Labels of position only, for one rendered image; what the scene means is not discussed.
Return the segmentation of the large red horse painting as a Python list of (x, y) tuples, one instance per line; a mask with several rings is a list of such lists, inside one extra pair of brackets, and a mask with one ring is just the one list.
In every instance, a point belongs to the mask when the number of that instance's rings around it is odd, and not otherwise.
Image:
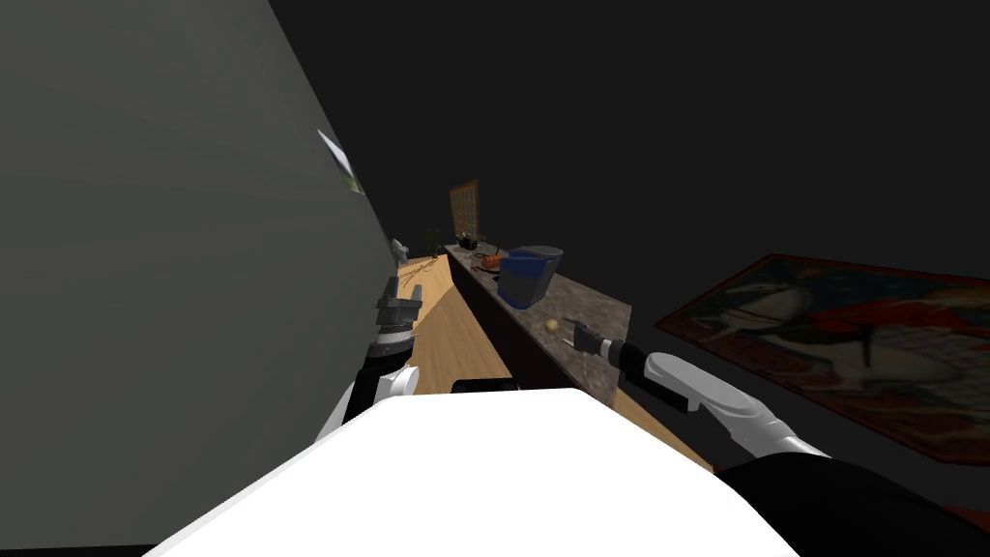
[(771, 254), (656, 325), (929, 458), (990, 467), (990, 278)]

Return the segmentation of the brown wooden door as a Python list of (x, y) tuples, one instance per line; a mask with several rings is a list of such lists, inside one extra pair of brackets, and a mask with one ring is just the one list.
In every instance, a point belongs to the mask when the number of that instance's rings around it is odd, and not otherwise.
[(479, 181), (471, 180), (449, 191), (454, 234), (476, 240), (479, 236)]

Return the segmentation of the white framed wall picture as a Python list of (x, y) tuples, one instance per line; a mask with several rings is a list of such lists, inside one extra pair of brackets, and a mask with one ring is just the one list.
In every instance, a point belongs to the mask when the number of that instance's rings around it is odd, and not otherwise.
[(327, 146), (331, 155), (333, 156), (338, 171), (341, 174), (342, 180), (344, 181), (348, 189), (350, 191), (354, 191), (359, 194), (365, 194), (364, 188), (359, 178), (357, 177), (352, 164), (350, 164), (350, 161), (348, 160), (343, 150), (339, 146), (337, 146), (333, 141), (331, 141), (331, 139), (327, 135), (325, 135), (322, 131), (317, 129), (317, 132), (319, 136), (322, 138), (324, 144)]

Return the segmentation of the blue bin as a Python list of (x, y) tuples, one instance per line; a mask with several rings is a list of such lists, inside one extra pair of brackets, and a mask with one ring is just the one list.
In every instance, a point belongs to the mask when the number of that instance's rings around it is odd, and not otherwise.
[(545, 295), (550, 280), (563, 259), (562, 249), (527, 246), (512, 249), (500, 257), (497, 293), (514, 309), (527, 309)]

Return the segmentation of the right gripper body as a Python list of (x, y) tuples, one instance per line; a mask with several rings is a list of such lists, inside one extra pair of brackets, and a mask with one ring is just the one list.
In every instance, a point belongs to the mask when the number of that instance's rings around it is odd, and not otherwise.
[(579, 352), (608, 358), (608, 340), (586, 324), (574, 325), (572, 347)]

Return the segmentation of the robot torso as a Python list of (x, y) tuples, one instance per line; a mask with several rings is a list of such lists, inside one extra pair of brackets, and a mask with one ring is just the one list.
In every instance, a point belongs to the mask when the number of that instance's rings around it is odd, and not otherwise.
[(741, 495), (573, 390), (376, 403), (146, 557), (798, 557)]

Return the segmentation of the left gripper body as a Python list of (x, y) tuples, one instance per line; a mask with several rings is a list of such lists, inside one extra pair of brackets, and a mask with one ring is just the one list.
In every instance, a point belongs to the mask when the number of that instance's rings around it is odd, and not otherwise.
[(379, 334), (409, 332), (419, 319), (422, 302), (407, 298), (379, 298), (377, 308)]

